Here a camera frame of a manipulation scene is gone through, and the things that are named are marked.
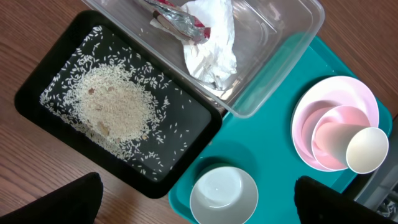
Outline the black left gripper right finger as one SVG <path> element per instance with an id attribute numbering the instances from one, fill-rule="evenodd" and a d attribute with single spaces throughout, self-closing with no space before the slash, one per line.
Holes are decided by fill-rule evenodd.
<path id="1" fill-rule="evenodd" d="M 295 182 L 294 204 L 301 224 L 394 224 L 305 175 Z"/>

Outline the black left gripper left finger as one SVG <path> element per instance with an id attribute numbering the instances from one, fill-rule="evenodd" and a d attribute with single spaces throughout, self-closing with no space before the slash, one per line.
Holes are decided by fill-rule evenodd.
<path id="1" fill-rule="evenodd" d="M 1 223 L 93 224 L 102 198 L 101 177 L 97 172 L 90 172 L 24 207 L 3 215 Z"/>

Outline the white paper cup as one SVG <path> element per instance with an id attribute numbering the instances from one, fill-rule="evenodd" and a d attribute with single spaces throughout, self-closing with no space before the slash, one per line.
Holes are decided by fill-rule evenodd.
<path id="1" fill-rule="evenodd" d="M 318 148 L 357 174 L 376 170 L 385 160 L 389 140 L 379 128 L 325 123 L 315 131 Z"/>

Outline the grey bowl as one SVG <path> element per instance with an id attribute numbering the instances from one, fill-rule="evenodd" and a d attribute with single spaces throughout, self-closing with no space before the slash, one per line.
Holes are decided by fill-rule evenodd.
<path id="1" fill-rule="evenodd" d="M 190 194 L 190 211 L 198 223 L 246 223 L 259 201 L 255 180 L 244 170 L 220 166 L 207 170 Z"/>

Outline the pile of rice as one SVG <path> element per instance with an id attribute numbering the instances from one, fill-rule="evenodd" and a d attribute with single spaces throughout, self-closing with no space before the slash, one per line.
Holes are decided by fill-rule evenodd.
<path id="1" fill-rule="evenodd" d="M 89 32 L 39 102 L 155 182 L 193 135 L 193 98 L 105 26 Z"/>

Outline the white napkin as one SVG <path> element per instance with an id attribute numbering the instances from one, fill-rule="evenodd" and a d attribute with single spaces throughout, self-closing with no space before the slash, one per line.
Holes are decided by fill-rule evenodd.
<path id="1" fill-rule="evenodd" d="M 237 72 L 232 1 L 189 1 L 178 7 L 211 28 L 210 38 L 205 43 L 181 41 L 189 74 L 216 90 L 224 90 L 226 80 Z"/>

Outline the red foil wrapper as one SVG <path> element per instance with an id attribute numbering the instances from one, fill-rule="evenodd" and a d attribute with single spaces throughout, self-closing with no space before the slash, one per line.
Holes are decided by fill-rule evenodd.
<path id="1" fill-rule="evenodd" d="M 210 38 L 210 27 L 205 27 L 195 16 L 170 1 L 142 0 L 140 4 L 152 13 L 152 26 L 172 34 L 178 40 L 202 44 Z"/>

